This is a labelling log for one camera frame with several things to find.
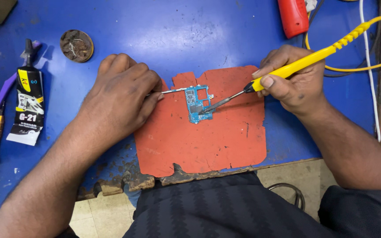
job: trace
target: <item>purple tool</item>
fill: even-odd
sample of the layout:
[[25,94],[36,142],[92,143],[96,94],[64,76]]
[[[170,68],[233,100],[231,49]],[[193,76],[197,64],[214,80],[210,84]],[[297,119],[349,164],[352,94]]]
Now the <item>purple tool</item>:
[[[35,53],[40,49],[40,47],[42,46],[42,43],[40,43],[39,41],[34,41],[32,42],[32,46],[33,46],[33,49],[35,51]],[[26,61],[27,61],[27,55],[23,52],[20,57],[22,58],[25,58],[24,59],[24,63],[23,63],[23,66],[26,65]],[[16,81],[17,79],[17,72],[15,72],[13,74],[13,76],[9,77],[5,82],[4,82],[4,85],[3,87],[1,88],[1,91],[0,91],[0,107],[1,107],[1,104],[3,103],[5,97],[7,96],[8,92],[10,91],[11,87],[13,86],[14,82]]]

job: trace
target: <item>blue workbench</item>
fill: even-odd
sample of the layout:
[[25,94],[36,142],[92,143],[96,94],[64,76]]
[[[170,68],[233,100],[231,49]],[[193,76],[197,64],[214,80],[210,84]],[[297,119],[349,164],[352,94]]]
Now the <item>blue workbench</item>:
[[[365,19],[376,16],[375,1],[364,4]],[[358,24],[357,2],[328,0],[310,28],[310,45],[315,50],[329,46]],[[62,54],[59,39],[69,29],[91,36],[95,52],[88,62],[74,63]],[[302,42],[301,36],[285,38],[276,0],[19,0],[0,26],[0,88],[23,62],[19,55],[25,38],[44,43],[35,66],[44,73],[45,127],[35,147],[1,142],[0,205],[74,118],[94,83],[100,61],[109,54],[124,52],[137,62],[146,62],[171,86],[177,73],[193,71],[198,77],[209,69],[258,65],[270,50]],[[355,67],[363,57],[361,37],[329,57],[327,64]],[[324,90],[338,110],[373,133],[366,73],[325,78]],[[6,101],[3,138],[13,122],[15,101],[12,90]],[[252,169],[320,157],[303,125],[272,97],[265,99],[263,125],[267,158]],[[104,186],[121,189],[124,178],[130,183],[150,181],[149,176],[138,174],[135,154],[133,135],[107,151],[87,172],[79,199],[93,197]],[[139,181],[134,186],[145,187]]]

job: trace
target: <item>forearm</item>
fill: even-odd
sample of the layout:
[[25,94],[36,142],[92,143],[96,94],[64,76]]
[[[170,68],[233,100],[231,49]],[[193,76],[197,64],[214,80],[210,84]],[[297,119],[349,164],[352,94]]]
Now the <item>forearm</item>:
[[0,237],[54,237],[68,227],[82,175],[98,157],[70,124],[0,209]]
[[315,113],[298,118],[340,186],[381,189],[381,145],[369,133],[328,102]]

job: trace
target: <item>red tool handle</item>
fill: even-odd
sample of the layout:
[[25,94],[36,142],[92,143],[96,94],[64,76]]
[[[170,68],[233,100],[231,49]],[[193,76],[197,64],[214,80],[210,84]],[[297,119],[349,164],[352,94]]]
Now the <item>red tool handle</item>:
[[278,0],[278,8],[288,39],[308,31],[308,15],[304,0]]

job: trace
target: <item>white cable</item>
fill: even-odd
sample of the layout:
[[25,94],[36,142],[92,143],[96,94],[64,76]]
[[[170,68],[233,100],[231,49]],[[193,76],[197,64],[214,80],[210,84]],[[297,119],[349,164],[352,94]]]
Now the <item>white cable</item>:
[[[361,17],[361,23],[364,23],[364,10],[363,10],[363,0],[359,0],[359,15]],[[367,32],[364,31],[364,43],[365,43],[365,59],[367,61],[367,67],[370,67],[370,50],[368,48],[368,36]],[[375,96],[375,90],[374,90],[374,81],[373,81],[373,73],[371,72],[371,69],[368,70],[368,76],[370,78],[370,88],[371,88],[371,96],[373,96],[373,108],[374,108],[374,119],[376,124],[376,130],[377,130],[377,140],[380,142],[381,140],[381,134],[380,134],[380,125],[378,123],[378,113],[377,113],[377,100]]]

